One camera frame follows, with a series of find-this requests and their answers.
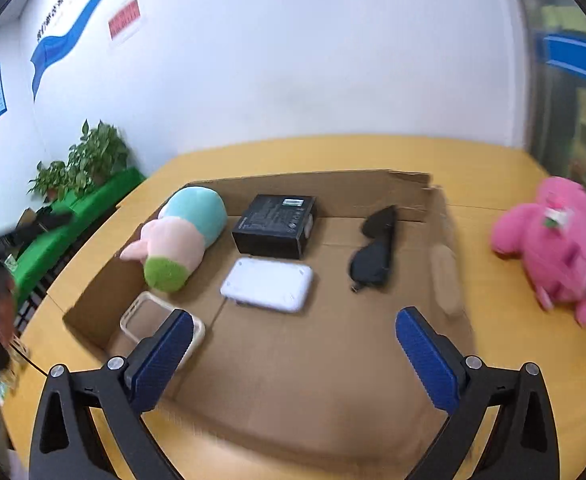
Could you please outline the clear phone case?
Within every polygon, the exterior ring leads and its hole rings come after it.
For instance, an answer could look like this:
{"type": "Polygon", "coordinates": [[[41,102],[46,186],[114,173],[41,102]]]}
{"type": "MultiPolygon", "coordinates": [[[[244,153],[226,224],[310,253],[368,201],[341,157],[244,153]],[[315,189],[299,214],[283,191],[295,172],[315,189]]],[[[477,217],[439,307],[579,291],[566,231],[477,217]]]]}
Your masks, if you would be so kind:
{"type": "MultiPolygon", "coordinates": [[[[167,300],[159,298],[151,292],[141,292],[120,318],[120,330],[129,340],[138,344],[143,338],[151,337],[174,310],[178,310],[178,307],[167,300]]],[[[205,338],[205,324],[194,314],[191,315],[191,318],[193,337],[177,370],[181,370],[186,365],[186,362],[193,356],[205,338]]]]}

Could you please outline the black rectangular box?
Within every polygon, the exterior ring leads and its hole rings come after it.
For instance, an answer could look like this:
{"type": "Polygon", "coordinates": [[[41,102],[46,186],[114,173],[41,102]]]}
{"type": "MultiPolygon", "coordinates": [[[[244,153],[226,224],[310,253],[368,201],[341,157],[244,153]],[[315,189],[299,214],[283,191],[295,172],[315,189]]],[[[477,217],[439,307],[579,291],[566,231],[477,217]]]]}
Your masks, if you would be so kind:
{"type": "Polygon", "coordinates": [[[316,201],[314,196],[257,195],[231,231],[236,249],[243,255],[302,260],[316,201]]]}

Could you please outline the red wall notice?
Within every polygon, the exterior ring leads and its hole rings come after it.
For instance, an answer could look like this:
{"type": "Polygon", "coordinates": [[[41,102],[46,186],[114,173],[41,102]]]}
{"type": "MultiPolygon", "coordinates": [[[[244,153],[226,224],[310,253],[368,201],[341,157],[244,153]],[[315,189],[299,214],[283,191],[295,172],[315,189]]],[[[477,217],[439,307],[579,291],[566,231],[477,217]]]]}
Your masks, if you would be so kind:
{"type": "Polygon", "coordinates": [[[128,0],[108,21],[110,40],[124,42],[142,25],[139,0],[128,0]]]}

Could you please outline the green bench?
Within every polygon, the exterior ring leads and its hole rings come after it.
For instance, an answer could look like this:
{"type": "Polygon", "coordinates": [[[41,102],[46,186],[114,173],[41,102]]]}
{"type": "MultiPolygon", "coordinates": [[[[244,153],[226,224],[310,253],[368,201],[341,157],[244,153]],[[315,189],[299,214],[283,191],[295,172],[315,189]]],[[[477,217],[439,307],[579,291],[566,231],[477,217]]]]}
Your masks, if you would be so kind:
{"type": "Polygon", "coordinates": [[[35,289],[40,278],[52,269],[61,255],[80,235],[107,211],[144,181],[134,167],[118,172],[102,186],[82,197],[69,192],[64,200],[52,204],[57,214],[71,211],[72,221],[66,226],[40,235],[17,258],[13,272],[16,284],[16,304],[20,307],[35,289]]]}

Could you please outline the pink pig plush teal green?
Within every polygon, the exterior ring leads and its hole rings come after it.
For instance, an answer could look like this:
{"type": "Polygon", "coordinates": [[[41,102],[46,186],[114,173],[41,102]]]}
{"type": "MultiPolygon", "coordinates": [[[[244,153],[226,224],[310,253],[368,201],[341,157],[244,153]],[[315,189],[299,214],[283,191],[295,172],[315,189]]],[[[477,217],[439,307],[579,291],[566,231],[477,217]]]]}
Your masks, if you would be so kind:
{"type": "Polygon", "coordinates": [[[142,226],[140,236],[119,253],[143,266],[148,287],[178,292],[218,240],[228,215],[220,195],[204,186],[187,186],[172,194],[157,217],[142,226]]]}

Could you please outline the brown cardboard box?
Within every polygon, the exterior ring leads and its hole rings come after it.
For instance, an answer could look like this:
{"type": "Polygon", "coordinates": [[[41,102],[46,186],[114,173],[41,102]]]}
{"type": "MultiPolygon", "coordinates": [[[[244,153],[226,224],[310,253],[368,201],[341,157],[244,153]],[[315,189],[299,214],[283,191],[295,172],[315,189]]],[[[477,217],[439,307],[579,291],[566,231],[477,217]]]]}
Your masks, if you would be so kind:
{"type": "Polygon", "coordinates": [[[442,190],[427,174],[390,170],[270,174],[209,187],[231,220],[259,194],[314,197],[319,219],[304,255],[314,284],[297,314],[224,299],[238,251],[223,233],[170,296],[204,322],[206,335],[171,379],[168,404],[261,453],[368,478],[405,476],[445,415],[398,344],[397,313],[416,307],[461,352],[475,349],[442,190]],[[381,290],[354,292],[348,263],[366,241],[361,223],[387,206],[399,220],[392,274],[381,290]]]}

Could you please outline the green potted plant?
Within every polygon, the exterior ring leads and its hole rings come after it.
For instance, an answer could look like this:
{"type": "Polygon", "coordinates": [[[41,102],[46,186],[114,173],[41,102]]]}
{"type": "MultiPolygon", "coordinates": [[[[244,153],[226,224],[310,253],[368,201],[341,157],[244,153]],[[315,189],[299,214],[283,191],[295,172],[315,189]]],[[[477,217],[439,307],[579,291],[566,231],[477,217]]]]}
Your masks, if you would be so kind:
{"type": "Polygon", "coordinates": [[[84,196],[128,167],[129,148],[118,129],[106,122],[90,127],[84,122],[80,140],[68,149],[66,160],[38,162],[29,180],[28,193],[46,203],[62,200],[68,193],[84,196]]]}

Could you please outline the white plastic device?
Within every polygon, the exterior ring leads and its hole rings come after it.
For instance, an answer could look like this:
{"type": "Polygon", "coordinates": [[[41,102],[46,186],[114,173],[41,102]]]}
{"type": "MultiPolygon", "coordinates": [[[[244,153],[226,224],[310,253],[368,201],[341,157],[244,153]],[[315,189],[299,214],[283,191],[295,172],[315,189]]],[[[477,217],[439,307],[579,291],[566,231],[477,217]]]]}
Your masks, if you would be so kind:
{"type": "Polygon", "coordinates": [[[297,313],[313,279],[314,271],[306,264],[243,257],[235,261],[220,294],[237,304],[297,313]]]}

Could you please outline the black sunglasses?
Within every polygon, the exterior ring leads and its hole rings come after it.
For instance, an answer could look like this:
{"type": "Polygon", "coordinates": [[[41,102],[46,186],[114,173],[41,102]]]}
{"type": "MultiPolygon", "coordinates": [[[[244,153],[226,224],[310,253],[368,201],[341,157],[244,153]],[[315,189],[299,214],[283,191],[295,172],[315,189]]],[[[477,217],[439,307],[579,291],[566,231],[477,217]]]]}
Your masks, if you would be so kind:
{"type": "Polygon", "coordinates": [[[360,231],[369,244],[350,259],[348,274],[353,292],[383,288],[388,282],[393,269],[397,220],[397,208],[388,206],[363,221],[360,231]]]}

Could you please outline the pink strawberry bear plush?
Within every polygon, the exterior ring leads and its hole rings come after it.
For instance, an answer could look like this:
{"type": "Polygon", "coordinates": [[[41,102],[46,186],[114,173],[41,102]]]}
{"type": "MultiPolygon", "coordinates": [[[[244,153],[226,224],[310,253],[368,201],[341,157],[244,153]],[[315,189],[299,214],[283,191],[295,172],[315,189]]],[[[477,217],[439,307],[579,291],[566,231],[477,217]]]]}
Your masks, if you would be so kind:
{"type": "Polygon", "coordinates": [[[538,304],[574,308],[586,326],[586,190],[562,177],[543,180],[531,203],[519,204],[497,220],[490,246],[500,257],[518,257],[538,304]]]}

